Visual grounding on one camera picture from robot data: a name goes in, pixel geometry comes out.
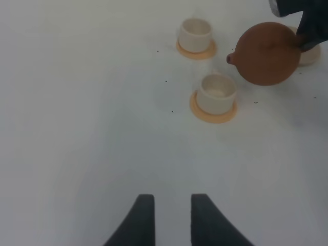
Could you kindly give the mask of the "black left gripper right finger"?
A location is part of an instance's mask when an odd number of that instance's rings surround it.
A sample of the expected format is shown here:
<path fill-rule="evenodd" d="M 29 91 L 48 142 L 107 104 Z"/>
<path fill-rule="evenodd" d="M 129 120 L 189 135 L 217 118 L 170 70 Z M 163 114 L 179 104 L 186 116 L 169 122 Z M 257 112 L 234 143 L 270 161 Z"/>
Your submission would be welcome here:
<path fill-rule="evenodd" d="M 191 245 L 252 245 L 206 194 L 191 196 Z"/>

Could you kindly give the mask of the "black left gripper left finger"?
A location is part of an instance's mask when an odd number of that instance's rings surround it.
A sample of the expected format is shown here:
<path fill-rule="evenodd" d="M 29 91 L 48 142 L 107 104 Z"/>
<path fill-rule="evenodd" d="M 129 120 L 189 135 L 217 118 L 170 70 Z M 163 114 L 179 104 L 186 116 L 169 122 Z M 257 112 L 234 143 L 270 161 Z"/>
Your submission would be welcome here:
<path fill-rule="evenodd" d="M 155 246 L 155 199 L 140 194 L 105 246 Z"/>

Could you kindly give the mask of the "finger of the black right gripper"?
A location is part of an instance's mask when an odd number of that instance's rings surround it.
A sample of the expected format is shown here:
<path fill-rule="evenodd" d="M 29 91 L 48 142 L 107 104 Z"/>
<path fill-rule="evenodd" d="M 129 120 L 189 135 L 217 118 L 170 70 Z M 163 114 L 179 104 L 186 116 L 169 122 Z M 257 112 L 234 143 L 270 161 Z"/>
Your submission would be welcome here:
<path fill-rule="evenodd" d="M 296 35 L 302 52 L 327 41 L 327 10 L 304 11 Z"/>

